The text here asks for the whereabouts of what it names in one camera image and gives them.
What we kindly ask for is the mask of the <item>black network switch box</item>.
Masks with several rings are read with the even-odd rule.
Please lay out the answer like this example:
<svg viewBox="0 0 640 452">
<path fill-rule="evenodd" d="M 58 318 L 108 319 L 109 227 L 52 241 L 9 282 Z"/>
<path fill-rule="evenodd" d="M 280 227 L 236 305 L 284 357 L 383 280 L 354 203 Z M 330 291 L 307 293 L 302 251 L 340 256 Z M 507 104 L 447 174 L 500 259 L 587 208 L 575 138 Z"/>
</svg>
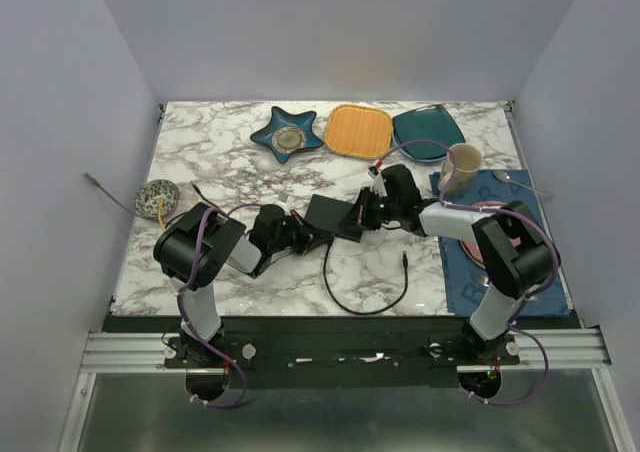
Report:
<svg viewBox="0 0 640 452">
<path fill-rule="evenodd" d="M 341 221 L 350 212 L 348 202 L 313 194 L 305 213 L 305 220 L 317 229 L 333 234 L 335 237 L 360 242 L 363 231 L 355 225 L 343 225 Z"/>
</svg>

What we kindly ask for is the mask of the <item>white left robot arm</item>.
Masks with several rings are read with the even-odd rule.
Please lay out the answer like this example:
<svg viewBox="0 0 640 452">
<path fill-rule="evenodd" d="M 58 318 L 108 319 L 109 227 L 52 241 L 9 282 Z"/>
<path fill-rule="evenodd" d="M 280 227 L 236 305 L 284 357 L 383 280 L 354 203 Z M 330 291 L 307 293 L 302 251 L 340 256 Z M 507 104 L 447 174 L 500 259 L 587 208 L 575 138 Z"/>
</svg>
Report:
<svg viewBox="0 0 640 452">
<path fill-rule="evenodd" d="M 196 204 L 161 235 L 153 250 L 154 260 L 177 288 L 181 328 L 192 337 L 188 356 L 201 367 L 221 357 L 222 344 L 215 335 L 222 321 L 213 282 L 223 266 L 256 278 L 286 252 L 303 256 L 332 241 L 331 233 L 279 205 L 262 206 L 247 230 L 219 209 Z"/>
</svg>

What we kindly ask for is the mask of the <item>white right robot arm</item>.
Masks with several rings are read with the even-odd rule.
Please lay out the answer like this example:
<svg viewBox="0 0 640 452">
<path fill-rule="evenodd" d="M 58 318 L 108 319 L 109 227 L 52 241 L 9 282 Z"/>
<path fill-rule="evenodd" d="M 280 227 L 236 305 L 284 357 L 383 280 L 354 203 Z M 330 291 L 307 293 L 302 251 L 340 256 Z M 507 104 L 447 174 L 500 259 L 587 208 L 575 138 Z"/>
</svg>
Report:
<svg viewBox="0 0 640 452">
<path fill-rule="evenodd" d="M 559 254 L 526 205 L 512 201 L 502 207 L 474 207 L 426 199 L 404 165 L 370 168 L 373 183 L 363 187 L 339 226 L 375 231 L 396 222 L 420 237 L 444 237 L 477 245 L 489 286 L 471 314 L 460 339 L 460 351 L 469 362 L 480 364 L 496 352 L 503 336 L 534 293 L 556 280 Z"/>
</svg>

